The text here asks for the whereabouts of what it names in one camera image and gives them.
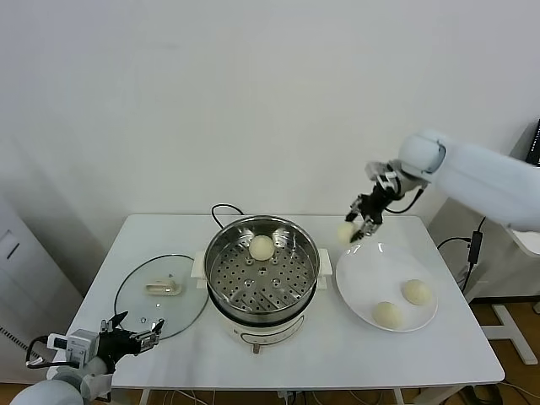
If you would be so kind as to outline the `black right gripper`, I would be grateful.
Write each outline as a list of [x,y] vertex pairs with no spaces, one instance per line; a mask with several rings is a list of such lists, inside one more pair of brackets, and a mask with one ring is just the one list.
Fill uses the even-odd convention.
[[383,221],[383,211],[398,199],[399,195],[395,190],[381,185],[375,185],[369,194],[358,195],[351,203],[349,212],[345,216],[346,222],[354,222],[359,215],[364,220],[353,232],[352,242],[372,236],[378,229],[376,222]]

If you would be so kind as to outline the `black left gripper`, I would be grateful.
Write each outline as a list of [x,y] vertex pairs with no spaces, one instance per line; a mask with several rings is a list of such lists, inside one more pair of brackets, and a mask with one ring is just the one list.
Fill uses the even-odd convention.
[[116,364],[124,356],[137,356],[159,344],[160,334],[165,324],[163,318],[159,319],[150,330],[130,332],[121,326],[127,315],[128,312],[123,311],[100,323],[97,356],[105,363],[108,372],[115,372]]

